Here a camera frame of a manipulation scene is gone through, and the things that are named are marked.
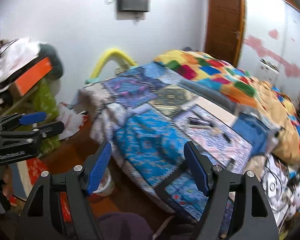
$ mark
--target quilt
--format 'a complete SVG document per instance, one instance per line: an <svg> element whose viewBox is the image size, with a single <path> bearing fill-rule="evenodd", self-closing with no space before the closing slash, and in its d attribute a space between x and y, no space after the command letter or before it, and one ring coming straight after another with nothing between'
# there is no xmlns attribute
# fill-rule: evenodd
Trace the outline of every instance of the quilt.
<svg viewBox="0 0 300 240"><path fill-rule="evenodd" d="M171 50L154 61L188 80L221 92L234 102L257 109L283 128L273 153L288 164L300 164L300 124L296 110L290 98L276 87L203 52Z"/></svg>
<svg viewBox="0 0 300 240"><path fill-rule="evenodd" d="M198 191L187 169L183 147L193 141L201 154L242 173L252 146L207 112L199 96L178 86L182 77L152 62L79 91L79 101L93 104L91 138L112 144L122 170L153 201L191 222L199 221L207 198ZM209 130L188 128L188 117L204 116L231 139ZM229 199L220 234L227 232L233 202Z"/></svg>

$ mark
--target blue blanket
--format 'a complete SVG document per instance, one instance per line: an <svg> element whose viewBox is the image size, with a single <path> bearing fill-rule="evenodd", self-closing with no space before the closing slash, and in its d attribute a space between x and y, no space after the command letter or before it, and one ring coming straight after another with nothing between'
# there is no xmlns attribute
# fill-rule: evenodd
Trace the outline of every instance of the blue blanket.
<svg viewBox="0 0 300 240"><path fill-rule="evenodd" d="M241 173L252 146L230 127L197 104L199 96L178 84L181 76L157 63L129 70L118 77L81 89L81 101L94 107L91 137L110 141L113 157L123 171L167 211L199 221L207 198L198 191L187 170L183 146L193 141L213 163ZM186 127L188 117L204 116L223 130L221 134ZM227 232L229 200L220 234Z"/></svg>

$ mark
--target yellow pipe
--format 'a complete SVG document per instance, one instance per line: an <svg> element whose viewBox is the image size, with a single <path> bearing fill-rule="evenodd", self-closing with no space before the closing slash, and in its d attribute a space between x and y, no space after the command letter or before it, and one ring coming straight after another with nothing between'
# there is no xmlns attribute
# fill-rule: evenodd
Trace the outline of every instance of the yellow pipe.
<svg viewBox="0 0 300 240"><path fill-rule="evenodd" d="M90 78L97 78L100 75L100 72L103 68L103 66L107 63L107 60L111 56L116 56L122 58L124 61L126 61L131 66L137 66L137 64L130 58L126 53L119 49L109 49L107 50L99 59L98 63L96 64Z"/></svg>

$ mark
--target black clamp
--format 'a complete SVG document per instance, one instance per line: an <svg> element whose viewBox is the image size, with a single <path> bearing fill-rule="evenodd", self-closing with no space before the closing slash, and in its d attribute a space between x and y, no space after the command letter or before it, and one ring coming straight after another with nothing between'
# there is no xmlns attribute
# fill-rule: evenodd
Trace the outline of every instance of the black clamp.
<svg viewBox="0 0 300 240"><path fill-rule="evenodd" d="M191 240L218 239L229 192L235 192L235 199L225 239L279 239L270 204L252 171L241 175L229 172L220 165L212 165L193 142L185 144L184 156L198 189L209 197Z"/></svg>
<svg viewBox="0 0 300 240"><path fill-rule="evenodd" d="M33 128L31 131L13 131L21 125L42 122L46 118L44 112L33 114L11 114L0 118L0 166L16 163L37 157L41 141L62 133L62 122L52 122ZM11 206L2 194L0 179L0 214L9 211Z"/></svg>
<svg viewBox="0 0 300 240"><path fill-rule="evenodd" d="M104 142L83 165L56 175L43 171L23 207L15 240L66 239L60 192L67 192L77 239L103 240L86 197L98 189L110 157L111 145Z"/></svg>

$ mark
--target orange box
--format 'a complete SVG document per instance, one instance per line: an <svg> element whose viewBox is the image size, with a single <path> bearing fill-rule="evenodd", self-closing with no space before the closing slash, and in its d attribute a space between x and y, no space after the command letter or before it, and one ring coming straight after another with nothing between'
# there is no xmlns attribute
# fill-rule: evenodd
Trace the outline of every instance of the orange box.
<svg viewBox="0 0 300 240"><path fill-rule="evenodd" d="M48 57L44 58L32 68L24 72L18 77L15 82L9 87L9 91L14 99L19 99L24 96L40 79L42 79L49 71L52 70L52 66Z"/></svg>

